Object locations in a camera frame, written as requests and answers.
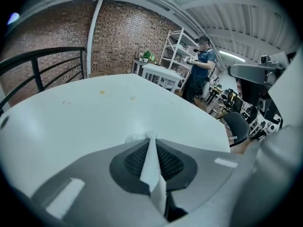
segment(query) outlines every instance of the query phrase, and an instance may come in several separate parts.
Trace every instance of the white paper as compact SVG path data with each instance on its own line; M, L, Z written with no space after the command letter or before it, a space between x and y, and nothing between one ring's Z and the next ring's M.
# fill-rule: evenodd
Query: white paper
M144 135L131 134L125 141L131 142L134 140L150 139L140 180L149 185L151 201L159 212L164 215L166 207L166 181L161 175L156 137L156 133L149 131Z
M145 157L145 162L141 171L140 180L150 187L150 192L154 190L158 184L161 175L161 169L156 148L156 133L147 132L147 138L151 139Z
M166 206L166 181L160 175L158 184L151 192L151 201L159 210L161 215L164 215Z

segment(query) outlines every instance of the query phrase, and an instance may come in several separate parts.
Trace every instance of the blue shirt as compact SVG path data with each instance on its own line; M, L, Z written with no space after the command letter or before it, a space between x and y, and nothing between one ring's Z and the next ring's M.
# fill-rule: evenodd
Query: blue shirt
M207 49L205 51L202 51L198 54L198 61L207 63L207 61L215 61L216 59L216 54L214 53L213 50ZM195 77L200 77L200 78L205 78L208 74L208 69L204 69L202 67L199 67L197 65L193 65L193 68L191 70L191 74L194 75Z

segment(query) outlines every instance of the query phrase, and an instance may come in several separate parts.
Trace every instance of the potted plant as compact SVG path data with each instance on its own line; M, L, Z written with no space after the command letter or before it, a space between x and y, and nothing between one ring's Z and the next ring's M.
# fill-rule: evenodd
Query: potted plant
M143 61L143 53L140 53L140 55L139 55L139 61Z
M149 59L150 55L151 55L151 52L150 52L150 51L144 52L143 61L144 61L144 62L148 62L148 59Z

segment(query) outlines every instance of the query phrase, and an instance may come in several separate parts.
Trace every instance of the small white table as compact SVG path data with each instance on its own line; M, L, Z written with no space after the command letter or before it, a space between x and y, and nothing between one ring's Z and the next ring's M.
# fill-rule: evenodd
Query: small white table
M165 79L165 83L163 88L166 88L166 84L167 81L173 81L173 87L171 89L171 92L174 93L177 89L178 83L180 82L180 80L182 80L182 77L176 73L174 70L169 70L166 69L162 66L156 66L153 64L146 64L145 66L142 66L143 68L143 73L142 73L142 77L145 78L147 75L147 78L149 78L149 74L155 75L155 76L159 76L159 80L158 80L158 85L161 83L161 79L164 78Z
M135 75L70 82L7 110L0 162L27 196L80 157L123 144L130 134L230 152L225 126L181 97Z
M134 65L137 64L137 68L136 68L136 74L139 75L139 71L140 71L140 67L144 66L147 64L147 62L143 62L143 61L139 61L139 60L135 60L133 61L133 67L132 67L132 73L134 73Z

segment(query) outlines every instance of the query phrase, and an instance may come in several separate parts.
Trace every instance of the black mesh pad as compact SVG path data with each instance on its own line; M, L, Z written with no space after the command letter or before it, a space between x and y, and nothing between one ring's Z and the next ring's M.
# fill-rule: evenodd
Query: black mesh pad
M142 168L146 157L146 152L148 150L148 145L149 142L141 146L139 149L137 149L135 152L128 155L124 159L124 165L128 170L128 172L132 175L137 176L138 178L140 178L141 176Z
M149 139L140 141L138 145L116 155L109 165L114 181L128 192L150 194L149 186L140 181L149 143ZM186 188L197 173L195 160L157 139L156 147L166 190L169 192Z
M182 172L184 164L178 157L171 154L159 145L157 145L157 153L161 168L161 175L165 181L168 181Z

